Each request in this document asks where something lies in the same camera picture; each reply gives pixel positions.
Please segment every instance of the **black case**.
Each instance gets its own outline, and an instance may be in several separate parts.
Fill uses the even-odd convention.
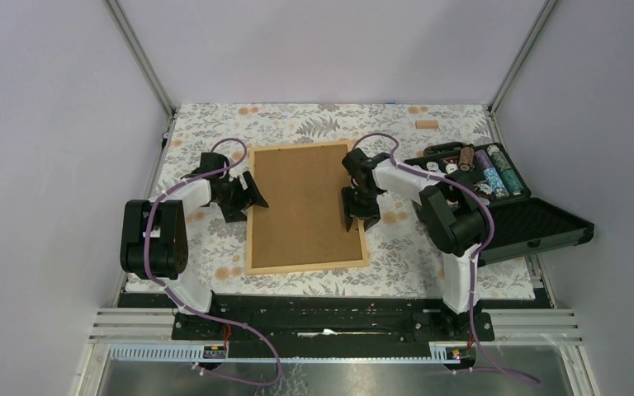
[[[475,151],[487,151],[490,145],[492,144],[475,146]],[[594,224],[544,200],[531,197],[531,190],[514,166],[507,150],[502,144],[494,145],[504,153],[509,165],[516,172],[523,186],[523,193],[490,202],[489,208],[496,231],[490,245],[480,253],[482,264],[580,245],[592,240]],[[467,144],[460,142],[430,146],[423,151],[424,156],[408,159],[405,163],[427,169],[427,163],[441,163],[445,158],[458,157],[465,146]]]

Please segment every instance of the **floral tablecloth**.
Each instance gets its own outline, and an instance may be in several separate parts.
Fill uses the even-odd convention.
[[[438,120],[438,130],[417,130],[416,120]],[[188,104],[182,106],[158,181],[158,191],[198,166],[200,154],[225,137],[248,146],[329,142],[386,132],[400,141],[397,158],[412,158],[427,145],[451,141],[485,144],[492,141],[482,106],[310,105],[310,104]],[[389,151],[390,142],[363,141],[366,154]],[[218,148],[233,160],[237,144]],[[234,174],[248,168],[245,161]],[[333,271],[279,275],[244,274],[246,223],[226,224],[216,205],[187,213],[189,262],[186,271],[216,293],[247,295],[348,295],[440,298],[442,254],[428,240],[412,205],[396,194],[378,199],[381,222],[368,230],[370,265]],[[480,268],[480,297],[532,299],[533,289],[523,259]],[[159,292],[156,285],[129,275],[129,292]]]

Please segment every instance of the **poker chip set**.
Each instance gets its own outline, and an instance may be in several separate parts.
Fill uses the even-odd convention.
[[[473,146],[452,142],[427,147],[423,154],[405,163],[450,175],[473,190],[490,208],[494,239],[480,254],[487,264],[586,243],[594,236],[594,224],[531,197],[502,144]],[[456,210],[458,202],[451,199],[448,204]],[[416,202],[413,206],[420,216],[421,206]]]
[[[405,162],[447,174],[459,170],[469,172],[472,175],[470,179],[475,181],[469,187],[488,206],[509,203],[531,195],[501,144],[472,146],[455,142],[430,146],[423,152],[423,157]]]

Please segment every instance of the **wooden frame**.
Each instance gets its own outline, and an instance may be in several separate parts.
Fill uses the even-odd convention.
[[[315,144],[289,144],[280,146],[263,146],[252,147],[249,150],[249,171],[254,175],[254,159],[257,151],[272,151],[272,150],[286,150],[286,149],[306,149],[314,147],[323,147],[330,145],[345,145],[347,150],[351,149],[353,141],[342,140],[337,142],[315,143]],[[333,270],[338,268],[353,268],[358,266],[367,266],[370,257],[368,254],[368,248],[366,245],[366,234],[363,227],[363,220],[357,219],[354,225],[358,230],[358,238],[361,243],[361,255],[360,260],[352,260],[345,262],[318,262],[312,264],[295,264],[289,266],[270,266],[262,268],[252,267],[252,253],[253,253],[253,206],[247,211],[247,253],[246,253],[246,273],[247,275],[264,275],[264,274],[276,274],[285,272],[303,272],[303,271],[323,271]]]

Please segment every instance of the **metal frame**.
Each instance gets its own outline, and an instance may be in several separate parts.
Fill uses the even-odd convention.
[[[103,0],[103,2],[106,4],[106,8],[110,12],[113,21],[118,26],[123,39],[125,39],[125,43],[130,49],[133,58],[135,58],[135,62],[137,62],[137,65],[140,66],[140,72],[144,76],[144,79],[147,80],[154,97],[157,98],[159,105],[162,107],[169,119],[171,119],[176,111],[176,107],[168,97],[168,94],[166,93],[161,80],[159,80],[159,76],[154,71],[151,62],[149,62],[149,58],[144,52],[142,44],[140,44],[140,39],[137,38],[135,31],[132,29],[132,25],[127,19],[127,15],[122,9],[120,2],[118,0]]]
[[[106,8],[111,14],[113,21],[118,26],[125,43],[135,58],[135,62],[140,67],[140,72],[149,84],[159,105],[170,119],[169,128],[163,134],[159,151],[155,158],[154,168],[150,174],[146,188],[147,196],[151,196],[154,185],[159,179],[161,164],[166,155],[168,139],[171,137],[175,124],[176,107],[169,98],[159,76],[154,71],[135,31],[127,19],[125,12],[118,0],[103,0]],[[537,38],[556,10],[560,0],[546,0],[533,22],[526,39],[508,72],[504,76],[497,92],[488,105],[486,112],[488,126],[494,141],[504,144],[504,137],[501,133],[496,112],[501,106],[519,70],[526,61],[528,54],[537,42]],[[532,278],[534,289],[543,288],[551,301],[551,306],[556,307],[556,299],[553,294],[551,283],[546,276],[545,264],[541,256],[532,255],[527,257],[529,275]],[[113,299],[113,306],[117,305],[120,290],[126,280],[122,274],[120,288],[116,290]],[[492,319],[497,341],[483,342],[488,345],[516,345],[516,346],[540,346],[555,345],[563,355],[565,370],[570,379],[573,392],[575,394],[595,394],[599,391],[594,378],[594,373],[589,366],[584,342],[581,332],[577,328],[574,313],[571,309],[490,309],[486,310]],[[89,344],[86,351],[86,360],[82,372],[79,376],[76,395],[96,395],[105,377],[107,362],[118,354],[111,354],[111,349],[123,348],[125,345],[146,345],[150,348],[166,346],[176,346],[178,348],[198,347],[216,342],[181,342],[171,339],[174,317],[171,309],[100,309],[96,317]],[[458,342],[432,342],[430,343],[432,356],[436,356],[437,348],[440,347],[461,347]],[[256,360],[257,362],[271,362],[272,360]],[[349,359],[306,359],[301,362],[329,362],[348,363]],[[434,363],[432,360],[396,360],[399,363]],[[368,360],[368,362],[390,362],[389,359]]]
[[[487,309],[497,341],[486,346],[535,347],[553,345],[563,356],[565,370],[575,394],[599,395],[594,376],[587,365],[584,342],[571,309]],[[188,351],[205,345],[222,345],[217,341],[174,341],[171,339],[174,317],[171,309],[99,309],[89,337],[86,370],[77,396],[94,396],[105,379],[105,368],[111,360],[189,361]],[[289,359],[295,363],[397,363],[443,364],[445,347],[464,347],[464,342],[430,342],[430,358],[412,359]],[[232,359],[231,361],[273,364],[273,359]]]
[[[560,0],[546,0],[546,2],[543,3],[543,7],[541,7],[541,11],[538,13],[538,16],[536,16],[536,20],[533,22],[533,25],[531,26],[531,30],[528,31],[528,34],[526,35],[526,39],[523,41],[523,44],[521,45],[521,49],[516,54],[516,57],[514,58],[514,61],[512,62],[511,67],[507,71],[507,74],[504,76],[504,79],[502,80],[501,85],[499,85],[497,92],[494,94],[494,97],[492,98],[492,102],[490,103],[489,109],[493,117],[494,117],[494,114],[499,109],[499,106],[501,106],[502,101],[504,100],[504,97],[509,91],[509,87],[511,87],[513,80],[517,77],[519,69],[523,66],[524,62],[526,61],[526,58],[528,57],[529,52],[531,51],[533,46],[536,44],[538,36],[541,34],[541,32],[543,31],[543,28],[546,26],[546,24],[550,20],[552,13],[556,10],[558,3],[560,3]]]

